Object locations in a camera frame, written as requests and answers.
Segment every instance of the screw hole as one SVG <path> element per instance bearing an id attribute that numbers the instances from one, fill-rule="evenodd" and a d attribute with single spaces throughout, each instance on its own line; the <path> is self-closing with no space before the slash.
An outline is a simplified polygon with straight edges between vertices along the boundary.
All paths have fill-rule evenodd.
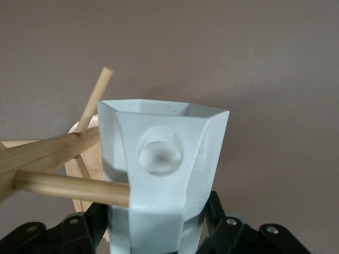
<path id="1" fill-rule="evenodd" d="M 35 231 L 35 230 L 37 230 L 37 229 L 38 229 L 37 226 L 30 226 L 28 229 L 26 229 L 26 232 L 27 232 L 27 233 L 30 233 L 30 232 L 33 232 L 33 231 Z"/>
<path id="2" fill-rule="evenodd" d="M 78 219 L 71 219 L 71 220 L 69 221 L 69 224 L 76 224 L 76 223 L 78 223 L 78 222 L 79 222 Z"/>

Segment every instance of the metal screw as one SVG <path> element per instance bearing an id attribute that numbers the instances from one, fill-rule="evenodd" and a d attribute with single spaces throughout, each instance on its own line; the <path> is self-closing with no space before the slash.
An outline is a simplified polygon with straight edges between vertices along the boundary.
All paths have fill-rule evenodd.
<path id="1" fill-rule="evenodd" d="M 278 234 L 278 233 L 279 233 L 278 229 L 277 229 L 276 227 L 274 227 L 274 226 L 268 226 L 266 229 L 267 229 L 267 231 L 269 231 L 271 234 Z"/>
<path id="2" fill-rule="evenodd" d="M 37 226 L 30 226 L 28 229 L 26 229 L 26 232 L 27 233 L 30 233 L 30 232 L 33 232 L 33 231 L 35 231 L 35 230 L 37 230 Z"/>
<path id="3" fill-rule="evenodd" d="M 232 225 L 232 226 L 237 224 L 237 221 L 235 219 L 233 219 L 233 218 L 228 218 L 226 220 L 226 222 L 227 222 L 227 224 Z"/>
<path id="4" fill-rule="evenodd" d="M 70 221 L 69 221 L 69 224 L 76 224 L 76 223 L 78 223 L 79 222 L 79 220 L 77 219 L 77 218 L 75 218 L 75 219 L 71 219 Z"/>

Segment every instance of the wooden dowel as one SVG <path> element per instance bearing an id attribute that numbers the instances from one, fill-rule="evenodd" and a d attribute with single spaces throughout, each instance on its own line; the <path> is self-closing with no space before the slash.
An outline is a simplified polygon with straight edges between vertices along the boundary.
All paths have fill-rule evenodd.
<path id="1" fill-rule="evenodd" d="M 22 144 L 28 144 L 32 142 L 39 141 L 37 139 L 28 139 L 28 140 L 2 140 L 1 143 L 6 147 L 6 148 L 11 148 L 11 147 L 17 147 L 21 146 Z"/>
<path id="2" fill-rule="evenodd" d="M 107 205 L 129 205 L 127 184 L 19 170 L 14 178 L 14 188 Z"/>
<path id="3" fill-rule="evenodd" d="M 90 176 L 90 174 L 89 174 L 89 172 L 88 172 L 88 170 L 87 170 L 87 168 L 85 166 L 85 162 L 84 162 L 83 158 L 81 157 L 81 155 L 78 155 L 74 159 L 75 159 L 75 161 L 76 161 L 76 163 L 78 165 L 78 168 L 80 170 L 81 176 L 83 178 L 90 179 L 91 176 Z"/>
<path id="4" fill-rule="evenodd" d="M 96 103 L 101 99 L 103 93 L 105 92 L 106 87 L 113 76 L 113 73 L 114 71 L 109 67 L 104 67 L 102 69 L 99 79 L 97 80 L 94 90 L 85 107 L 84 113 L 81 116 L 79 124 L 74 131 L 75 134 L 81 134 L 87 130 L 88 124 L 90 123 L 96 110 Z"/>
<path id="5" fill-rule="evenodd" d="M 19 169 L 52 172 L 99 141 L 99 128 L 93 127 L 80 137 L 70 133 L 1 151 L 0 201 L 15 193 L 12 186 Z"/>
<path id="6" fill-rule="evenodd" d="M 1 150 L 5 150 L 6 149 L 6 146 L 2 144 L 2 142 L 0 142 L 0 151 Z"/>

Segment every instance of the black plastic mount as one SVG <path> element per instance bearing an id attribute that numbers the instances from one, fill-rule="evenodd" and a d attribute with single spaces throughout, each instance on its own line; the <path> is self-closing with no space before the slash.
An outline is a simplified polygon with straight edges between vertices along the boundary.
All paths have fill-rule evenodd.
<path id="1" fill-rule="evenodd" d="M 21 225 L 0 241 L 0 253 L 94 254 L 107 226 L 107 206 L 92 204 L 84 215 L 68 216 L 49 230 L 40 222 Z"/>
<path id="2" fill-rule="evenodd" d="M 196 254 L 311 254 L 283 226 L 265 224 L 256 231 L 226 216 L 216 192 L 201 215 L 210 236 Z M 68 216 L 49 230 L 40 222 L 21 225 L 0 240 L 0 254 L 94 254 L 107 227 L 107 206 L 92 204 L 84 215 Z"/>
<path id="3" fill-rule="evenodd" d="M 235 217 L 226 216 L 216 192 L 206 204 L 210 237 L 196 254 L 311 254 L 286 228 L 265 224 L 255 231 Z"/>

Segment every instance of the bamboo rod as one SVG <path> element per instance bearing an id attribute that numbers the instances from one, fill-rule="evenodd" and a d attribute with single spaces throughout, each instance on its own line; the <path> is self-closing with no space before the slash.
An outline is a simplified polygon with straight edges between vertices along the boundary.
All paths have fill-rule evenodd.
<path id="1" fill-rule="evenodd" d="M 12 186 L 19 169 L 52 172 L 99 141 L 99 128 L 94 127 L 81 137 L 70 133 L 1 151 L 0 201 L 15 193 Z"/>
<path id="2" fill-rule="evenodd" d="M 108 83 L 110 82 L 114 71 L 109 67 L 103 67 L 99 79 L 96 82 L 94 90 L 88 100 L 84 113 L 80 118 L 79 124 L 75 129 L 75 134 L 84 133 L 87 130 L 92 116 L 96 110 L 96 103 L 101 99 L 103 93 L 106 90 Z"/>
<path id="3" fill-rule="evenodd" d="M 1 143 L 6 147 L 6 148 L 11 148 L 11 147 L 17 147 L 21 146 L 22 144 L 28 144 L 32 142 L 36 142 L 39 140 L 36 139 L 27 139 L 27 140 L 2 140 Z"/>
<path id="4" fill-rule="evenodd" d="M 107 205 L 129 205 L 130 188 L 127 184 L 19 170 L 14 188 Z"/>

